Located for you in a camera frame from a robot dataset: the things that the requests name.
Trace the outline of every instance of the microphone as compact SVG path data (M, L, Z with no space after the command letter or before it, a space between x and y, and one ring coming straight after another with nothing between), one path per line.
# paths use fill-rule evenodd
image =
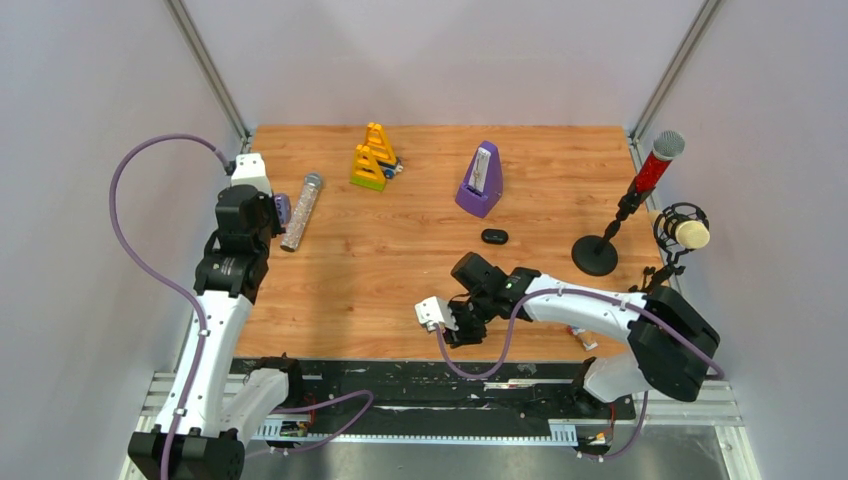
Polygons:
M657 182L671 165L672 160L679 157L685 147L686 141L683 135L674 130L666 130L657 135L651 154L633 179L630 189L635 190L643 198L647 197L646 194L650 194L657 186Z
M648 212L652 225L656 223L660 216L663 216L663 214L659 210ZM707 226L702 221L692 219L688 215L663 216L658 227L669 238L688 250L704 248L710 243L710 230Z

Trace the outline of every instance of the white bracket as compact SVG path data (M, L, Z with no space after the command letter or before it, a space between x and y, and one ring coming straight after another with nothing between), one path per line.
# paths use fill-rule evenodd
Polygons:
M448 302L439 297L430 297L415 304L418 323L428 332L435 332L442 325L448 330L456 330L456 319L450 313Z

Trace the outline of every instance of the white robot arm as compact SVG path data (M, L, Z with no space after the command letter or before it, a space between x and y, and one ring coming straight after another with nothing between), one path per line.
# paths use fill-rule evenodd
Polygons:
M303 395L300 364L284 354L261 359L244 388L223 403L236 341L268 271L271 239L283 231L261 155L239 155L231 165L230 186L218 194L215 207L218 229L195 271L194 290L206 313L205 329L195 312L186 354L156 427L134 432L130 439L129 456L147 478L159 478L175 415L181 418L170 447L171 478L239 478L244 447L268 413ZM201 339L203 355L195 364L193 353Z
M451 275L468 290L466 299L446 302L430 297L415 310L419 323L428 331L444 327L442 335L454 348L481 343L486 323L496 316L509 318L522 298L541 291L553 293L526 300L517 318L573 325L629 344L630 350L618 356L588 359L575 379L577 389L603 403L652 387L671 398L691 402L697 398L708 370L694 352L625 305L661 317L710 358L720 341L718 333L677 292L665 287L649 295L616 293L568 284L521 267L506 275L476 253L465 255ZM557 293L564 290L573 293Z

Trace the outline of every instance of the microphone stand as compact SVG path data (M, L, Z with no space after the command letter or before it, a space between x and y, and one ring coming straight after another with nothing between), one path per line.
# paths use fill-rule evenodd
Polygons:
M618 251L610 243L610 240L618 234L621 223L639 210L639 206L652 191L653 189L639 193L636 191L635 185L631 184L627 193L618 201L618 212L615 214L615 220L607 225L604 236L586 235L574 242L574 246L571 247L571 258L581 272L602 277L615 270L615 267L618 266Z

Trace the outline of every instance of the wooden tabletop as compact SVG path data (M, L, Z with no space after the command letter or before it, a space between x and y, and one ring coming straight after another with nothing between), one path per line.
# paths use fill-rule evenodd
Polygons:
M383 192L349 183L354 148L364 126L261 127L253 151L265 159L275 192L297 202L303 177L325 180L297 252L274 240L270 271L238 343L240 356L295 358L440 359L434 334L416 320L413 305L463 293L451 268L469 252L509 273L516 266L561 280L614 291L636 283L646 265L660 265L645 209L624 223L613 243L618 268L606 277L581 273L571 246L602 234L634 168L620 128L386 127L404 170ZM485 218L454 197L477 146L498 146L504 194ZM484 228L507 230L510 240L481 242ZM488 325L482 345L451 350L456 359L494 360L507 321ZM623 346L600 338L592 355ZM573 360L589 356L553 323L519 322L510 348L514 361Z

